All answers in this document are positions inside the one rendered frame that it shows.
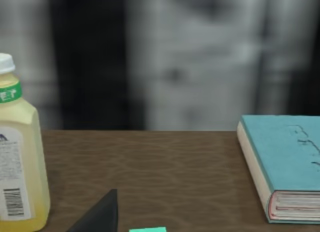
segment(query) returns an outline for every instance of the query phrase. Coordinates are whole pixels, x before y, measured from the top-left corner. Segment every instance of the wooden table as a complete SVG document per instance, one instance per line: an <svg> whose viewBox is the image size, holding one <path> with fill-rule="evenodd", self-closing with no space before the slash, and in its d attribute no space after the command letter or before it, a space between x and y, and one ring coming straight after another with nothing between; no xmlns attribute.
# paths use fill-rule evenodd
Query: wooden table
<svg viewBox="0 0 320 232"><path fill-rule="evenodd" d="M51 214L64 232L118 189L119 232L318 232L268 224L234 132L45 131Z"/></svg>

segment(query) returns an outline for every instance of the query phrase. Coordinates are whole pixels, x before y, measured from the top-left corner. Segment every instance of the yellow liquid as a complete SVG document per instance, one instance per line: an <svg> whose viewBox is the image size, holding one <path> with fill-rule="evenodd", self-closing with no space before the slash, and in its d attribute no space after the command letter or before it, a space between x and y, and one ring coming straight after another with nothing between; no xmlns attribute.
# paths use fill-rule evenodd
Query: yellow liquid
<svg viewBox="0 0 320 232"><path fill-rule="evenodd" d="M15 85L18 81L11 73L0 75L0 88ZM39 231L48 219L50 194L38 112L23 98L0 103L0 126L14 128L23 136L21 158L32 217L16 221L0 218L0 232Z"/></svg>

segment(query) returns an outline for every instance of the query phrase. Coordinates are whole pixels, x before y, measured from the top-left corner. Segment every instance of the blurred background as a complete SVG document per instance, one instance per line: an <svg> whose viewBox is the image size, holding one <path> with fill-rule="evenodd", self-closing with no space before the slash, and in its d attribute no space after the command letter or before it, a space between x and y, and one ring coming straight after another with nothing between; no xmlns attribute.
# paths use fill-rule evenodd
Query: blurred background
<svg viewBox="0 0 320 232"><path fill-rule="evenodd" d="M0 0L44 129L235 130L320 115L320 0Z"/></svg>

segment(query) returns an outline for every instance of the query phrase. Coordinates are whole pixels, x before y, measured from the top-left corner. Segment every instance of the yellow bottle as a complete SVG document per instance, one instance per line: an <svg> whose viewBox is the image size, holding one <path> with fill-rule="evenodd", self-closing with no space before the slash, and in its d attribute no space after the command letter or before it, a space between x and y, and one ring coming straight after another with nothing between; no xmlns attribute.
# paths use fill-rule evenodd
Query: yellow bottle
<svg viewBox="0 0 320 232"><path fill-rule="evenodd" d="M0 53L0 232L35 232L47 222L49 187L38 112L14 70Z"/></svg>

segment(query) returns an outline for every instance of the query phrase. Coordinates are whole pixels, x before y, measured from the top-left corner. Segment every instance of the white bottle cap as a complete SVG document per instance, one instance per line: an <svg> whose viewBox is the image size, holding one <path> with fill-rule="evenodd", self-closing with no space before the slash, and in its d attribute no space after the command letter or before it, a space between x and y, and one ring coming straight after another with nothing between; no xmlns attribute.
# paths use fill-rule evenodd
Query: white bottle cap
<svg viewBox="0 0 320 232"><path fill-rule="evenodd" d="M12 56L7 53L0 53L0 75L10 73L16 69Z"/></svg>

